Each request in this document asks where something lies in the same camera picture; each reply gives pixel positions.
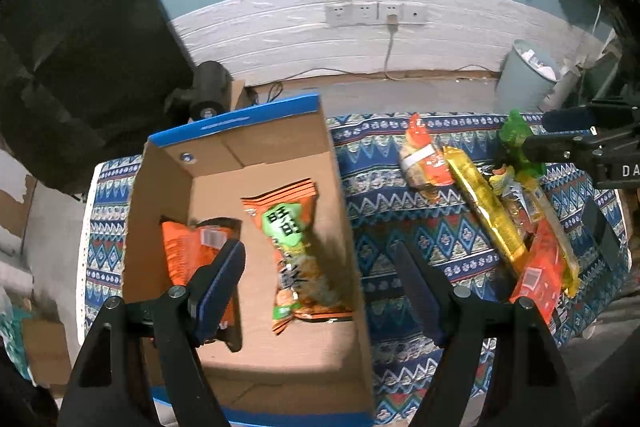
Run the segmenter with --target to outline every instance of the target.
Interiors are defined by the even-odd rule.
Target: gold wrapper
[[[458,188],[484,225],[494,247],[519,276],[527,260],[527,247],[494,190],[463,150],[444,147],[442,153]]]
[[[545,193],[535,178],[528,174],[518,174],[516,180],[533,196],[540,209],[542,209],[542,213],[545,214],[546,220],[548,220],[551,225],[551,229],[556,234],[558,245],[560,245],[562,256],[566,262],[566,267],[562,273],[562,289],[564,289],[567,296],[575,297],[578,289],[580,289],[580,264],[578,263],[578,258],[575,256],[574,249],[571,247],[569,238],[566,237],[562,229],[562,224],[560,223],[560,219],[558,219],[556,210],[546,198]]]

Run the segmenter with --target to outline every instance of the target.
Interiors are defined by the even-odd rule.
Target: green and orange snack bag
[[[213,262],[227,239],[239,239],[241,223],[231,217],[207,219],[195,227],[163,221],[162,240],[171,282],[185,286],[200,266]],[[237,289],[220,320],[215,338],[223,341],[232,352],[242,347]]]
[[[325,322],[352,317],[311,252],[309,235],[317,195],[314,182],[306,179],[255,198],[242,198],[245,211],[273,245],[278,285],[271,330],[276,335],[293,318]]]

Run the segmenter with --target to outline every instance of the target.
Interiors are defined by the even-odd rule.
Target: baseboard
[[[382,71],[385,25],[329,26],[327,5],[362,0],[228,0],[172,21],[193,60],[217,60],[236,78],[256,86],[300,71],[302,76]],[[391,0],[428,6],[429,22],[400,25],[389,69],[455,70],[478,64],[499,71],[515,39],[563,58],[599,52],[590,33],[511,0]]]

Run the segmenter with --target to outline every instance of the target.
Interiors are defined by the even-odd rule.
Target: gray floor
[[[285,83],[282,96],[312,91],[321,95],[327,116],[399,111],[493,112],[495,103],[494,84],[484,80],[362,80],[327,86],[322,78],[318,78],[310,79],[304,88],[287,89]],[[24,246],[34,275],[38,303],[52,315],[59,315],[64,323],[72,361],[79,349],[75,304],[83,212],[83,204],[38,184]],[[618,365],[624,366],[620,376],[610,363],[613,352],[623,344],[628,356],[635,355],[640,360],[640,339],[633,336],[639,325],[640,303],[625,299],[614,303],[601,315],[590,340],[574,339],[562,349],[584,413],[599,407],[598,404],[608,397],[621,395],[621,386],[632,378],[640,380],[637,364],[625,363],[624,358],[618,357]],[[597,391],[601,383],[607,386],[606,393]],[[481,405],[482,398],[469,404],[466,425],[473,423]],[[170,422],[171,411],[160,409],[162,419]]]

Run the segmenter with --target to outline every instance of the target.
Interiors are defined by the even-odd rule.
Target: patterned tablecloth
[[[424,396],[441,350],[420,334],[406,298],[398,298],[399,280],[388,256],[396,239],[419,251],[484,299],[509,296],[510,283],[497,251],[481,230],[460,192],[449,187],[427,204],[408,188],[398,167],[409,114],[366,114],[330,118],[345,204],[362,273],[362,289],[372,349],[377,423],[411,417]],[[492,114],[424,114],[434,141],[462,148],[476,162],[489,160],[504,117]],[[540,115],[526,114],[534,132]],[[140,156],[98,165],[85,213],[78,263],[78,331],[82,343],[98,309],[120,295],[123,243],[129,192]],[[560,217],[580,261],[580,291],[562,296],[550,329],[558,345],[580,333],[606,307],[628,272],[630,256],[615,190],[594,190],[572,164],[550,164],[542,187]],[[609,267],[583,230],[584,202],[594,198],[621,241],[620,263]],[[491,373],[495,341],[484,344],[473,395],[484,393]]]

